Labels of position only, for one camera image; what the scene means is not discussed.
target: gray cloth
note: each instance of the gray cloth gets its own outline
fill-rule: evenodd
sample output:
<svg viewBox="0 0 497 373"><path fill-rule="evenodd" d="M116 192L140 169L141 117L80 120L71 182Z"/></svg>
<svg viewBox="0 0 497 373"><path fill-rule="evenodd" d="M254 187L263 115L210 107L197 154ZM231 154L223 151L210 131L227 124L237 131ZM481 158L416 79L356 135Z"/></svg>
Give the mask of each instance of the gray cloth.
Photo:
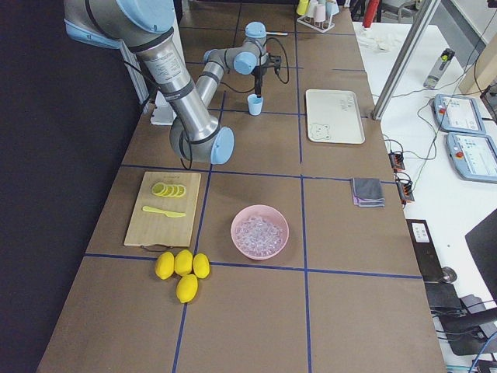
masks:
<svg viewBox="0 0 497 373"><path fill-rule="evenodd" d="M353 203L359 207L384 207L385 199L379 179L352 178Z"/></svg>

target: metal pole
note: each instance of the metal pole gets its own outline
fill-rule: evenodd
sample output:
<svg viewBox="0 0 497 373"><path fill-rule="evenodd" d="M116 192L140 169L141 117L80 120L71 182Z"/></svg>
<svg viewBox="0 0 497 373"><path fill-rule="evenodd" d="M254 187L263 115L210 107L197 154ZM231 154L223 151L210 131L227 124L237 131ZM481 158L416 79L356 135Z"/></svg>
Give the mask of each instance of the metal pole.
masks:
<svg viewBox="0 0 497 373"><path fill-rule="evenodd" d="M377 104L373 110L373 119L379 120L383 115L391 97L397 88L402 76L404 75L405 68L407 67L412 54L414 53L422 35L425 32L426 27L432 20L433 14L436 8L440 4L441 0L425 0L422 2L422 7L419 10L418 15L415 18L414 23L409 30L409 33L405 39L404 45L402 45L401 51L398 53L397 60L395 60L394 67L391 69L390 75L388 76L387 82L383 91L381 91L380 97L378 98Z"/></svg>

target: table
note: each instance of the table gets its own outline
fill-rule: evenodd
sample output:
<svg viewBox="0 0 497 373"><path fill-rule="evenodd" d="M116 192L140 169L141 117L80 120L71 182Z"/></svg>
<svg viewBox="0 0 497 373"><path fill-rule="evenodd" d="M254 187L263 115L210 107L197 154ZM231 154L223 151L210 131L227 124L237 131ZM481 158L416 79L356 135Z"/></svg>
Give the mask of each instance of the table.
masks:
<svg viewBox="0 0 497 373"><path fill-rule="evenodd" d="M373 100L349 11L320 34L296 24L292 5L193 5L180 32L194 78L203 52L239 44L247 22L289 33L290 84L266 76L260 116L223 89L210 105L236 137L226 165L193 165L202 181L190 249L210 257L211 275L181 305L178 278L154 274L158 254L123 246L144 172L181 170L169 129L143 116L38 372L444 372L381 128L367 118ZM306 89L353 90L366 142L311 143ZM354 206L353 176L382 180L385 207ZM231 242L231 220L251 204L288 220L289 242L270 260Z"/></svg>
<svg viewBox="0 0 497 373"><path fill-rule="evenodd" d="M410 25L374 23L367 34L364 34L361 24L354 23L373 94L381 93L409 28ZM375 37L390 47L390 50L380 51L375 48L377 44L370 42L370 38ZM447 47L449 46L439 29L434 25L428 26L394 96L422 89L422 84L435 60ZM405 150L426 156L434 134L428 124L416 114L437 93L448 95L461 93L457 89L457 84L462 74L463 68L457 60L456 51L455 60L441 78L437 88L448 86L436 91L415 92L409 96L393 98L382 117L383 133L388 138L400 141ZM482 116L490 117L480 99L478 104ZM430 108L425 107L420 114L435 126ZM485 128L494 140L497 139L497 127L494 123L485 121ZM458 280L454 283L454 287L459 297L474 294L486 301L492 299L492 296L474 265L464 237L497 208L497 186L462 180L447 154L445 137L443 132L438 134L437 156L424 165L421 173L420 169L424 162L413 155L405 156L407 174L415 180L420 173L414 191L415 203L406 206L405 217L427 220L441 265L451 267L457 273ZM400 150L395 144L392 144L392 149ZM471 357L457 357L452 354L447 343L441 344L447 364L471 365Z"/></svg>

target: white cup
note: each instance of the white cup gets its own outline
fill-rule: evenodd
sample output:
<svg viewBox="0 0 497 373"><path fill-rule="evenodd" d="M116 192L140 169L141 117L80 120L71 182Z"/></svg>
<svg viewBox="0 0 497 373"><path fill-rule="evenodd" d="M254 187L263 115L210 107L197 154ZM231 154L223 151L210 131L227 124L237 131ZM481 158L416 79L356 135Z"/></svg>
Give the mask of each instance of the white cup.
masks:
<svg viewBox="0 0 497 373"><path fill-rule="evenodd" d="M318 0L310 0L308 9L305 12L305 19L307 21L310 20L311 18L314 18L314 13L317 6L318 6Z"/></svg>
<svg viewBox="0 0 497 373"><path fill-rule="evenodd" d="M264 103L264 97L258 97L255 93L248 95L248 112L250 115L259 115L262 111L262 104Z"/></svg>

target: white tray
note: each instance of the white tray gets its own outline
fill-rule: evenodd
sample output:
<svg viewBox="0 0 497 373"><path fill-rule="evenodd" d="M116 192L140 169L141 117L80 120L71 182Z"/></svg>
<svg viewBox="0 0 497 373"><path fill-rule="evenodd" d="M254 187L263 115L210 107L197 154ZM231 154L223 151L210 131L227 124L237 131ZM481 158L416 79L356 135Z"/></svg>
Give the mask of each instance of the white tray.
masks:
<svg viewBox="0 0 497 373"><path fill-rule="evenodd" d="M363 122L354 92L309 89L305 99L309 140L340 144L364 143Z"/></svg>

